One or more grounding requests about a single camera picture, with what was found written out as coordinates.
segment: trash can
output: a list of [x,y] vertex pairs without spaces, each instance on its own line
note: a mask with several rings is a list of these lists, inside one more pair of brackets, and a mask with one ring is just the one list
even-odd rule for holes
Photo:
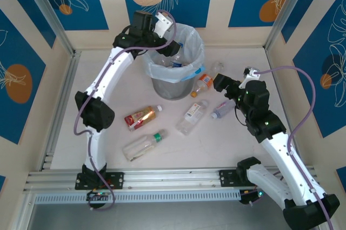
[[[165,33],[169,39],[173,29]],[[183,67],[165,67],[157,64],[158,60],[168,58],[157,51],[148,51],[142,57],[145,73],[151,77],[156,93],[168,100],[186,97],[194,87],[197,74],[204,71],[204,43],[198,32],[191,26],[177,23],[177,34],[174,39],[181,44],[182,54],[186,61]]]

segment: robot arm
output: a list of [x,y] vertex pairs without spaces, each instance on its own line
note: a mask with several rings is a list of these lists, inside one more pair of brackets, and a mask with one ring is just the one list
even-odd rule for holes
[[85,92],[78,91],[75,95],[79,111],[89,99],[81,117],[88,132],[88,140],[92,135],[90,155],[87,152],[82,173],[77,176],[75,187],[77,190],[92,190],[102,186],[102,182],[91,164],[90,156],[96,170],[106,178],[105,129],[110,127],[115,116],[114,111],[107,104],[123,72],[135,60],[142,48],[159,47],[160,49],[156,51],[165,56],[173,56],[180,49],[180,45],[175,41],[164,48],[161,47],[167,42],[163,35],[172,27],[173,22],[161,13],[158,13],[156,18],[158,21],[153,26],[153,16],[150,13],[136,11],[131,25],[116,36],[113,43],[114,48],[96,79]]
[[239,162],[237,175],[241,182],[253,183],[265,191],[283,210],[286,222],[292,229],[311,229],[326,221],[315,195],[323,202],[330,217],[340,205],[339,200],[334,194],[327,195],[313,179],[292,144],[290,148],[287,147],[289,136],[286,128],[278,116],[269,110],[269,91],[265,82],[259,81],[260,76],[256,71],[251,67],[246,68],[242,83],[218,74],[214,88],[218,92],[226,90],[225,96],[234,100],[246,117],[248,131],[273,158],[287,184],[269,173],[255,157]]

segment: wall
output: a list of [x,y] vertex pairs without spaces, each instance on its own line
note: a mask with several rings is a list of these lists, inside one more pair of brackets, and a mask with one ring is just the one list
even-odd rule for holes
[[111,47],[135,10],[169,10],[207,45],[263,45],[285,0],[49,0],[76,49]]
[[[26,11],[22,3],[0,0],[0,62],[6,69],[0,72],[0,124],[1,129],[12,125],[7,132],[0,131],[0,175],[5,177],[0,187],[0,229],[10,226],[28,172],[41,163],[70,60],[59,40],[51,43],[50,31],[28,16],[26,11],[37,8],[34,3],[24,3]],[[21,71],[29,73],[23,78]]]
[[[346,28],[345,23],[339,22],[346,15],[345,0],[299,0],[297,6],[292,13],[302,19],[291,29],[290,37],[286,36],[287,26],[284,27],[283,35],[286,34],[276,38],[269,58],[274,67],[303,68],[315,82],[316,108],[296,140],[303,160],[314,165],[321,185],[328,193],[338,196],[341,206],[333,218],[344,226],[346,194],[336,170],[346,165],[346,106],[342,105],[345,103],[342,92],[346,55],[342,51]],[[280,71],[276,77],[290,123],[296,126],[310,107],[310,86],[295,71]]]

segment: white tabletop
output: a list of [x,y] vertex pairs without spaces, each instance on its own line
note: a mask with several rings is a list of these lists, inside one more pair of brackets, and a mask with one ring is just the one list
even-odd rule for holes
[[[110,50],[83,51],[76,77],[68,100],[63,124],[54,152],[51,169],[81,169],[86,156],[87,137],[75,136],[73,125],[77,115],[74,96],[84,91],[96,78]],[[206,48],[205,65],[219,60],[224,63],[222,72],[236,80],[243,79],[243,71],[247,66],[253,66],[261,71],[267,70],[269,64],[262,48]],[[287,127],[283,108],[271,74],[262,75],[270,92],[270,109],[277,114]],[[209,107],[206,116],[198,123],[188,136],[175,129],[175,125],[183,117],[189,107],[196,101],[206,99]],[[237,162],[255,156],[265,166],[275,163],[247,130],[230,112],[222,119],[212,119],[209,114],[214,107],[225,101],[222,93],[210,89],[193,99],[187,96],[181,100],[165,100],[154,91],[150,77],[142,69],[142,61],[138,57],[125,71],[117,84],[109,106],[115,112],[115,119],[107,129],[107,168],[210,168],[234,167]],[[149,105],[162,105],[159,116],[143,127],[130,132],[124,122],[124,117]],[[240,120],[243,115],[238,112]],[[122,147],[144,134],[154,134],[160,129],[166,129],[169,136],[155,149],[144,156],[128,162],[122,153]]]

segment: plastic bag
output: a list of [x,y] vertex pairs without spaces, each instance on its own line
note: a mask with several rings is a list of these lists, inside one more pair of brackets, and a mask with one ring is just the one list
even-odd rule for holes
[[[170,39],[174,28],[164,35]],[[153,79],[163,80],[169,83],[178,83],[193,78],[204,70],[204,43],[198,32],[192,27],[177,23],[177,34],[174,39],[182,45],[184,59],[189,65],[183,67],[168,68],[155,64],[155,60],[164,57],[155,50],[150,50],[142,57],[145,73]]]

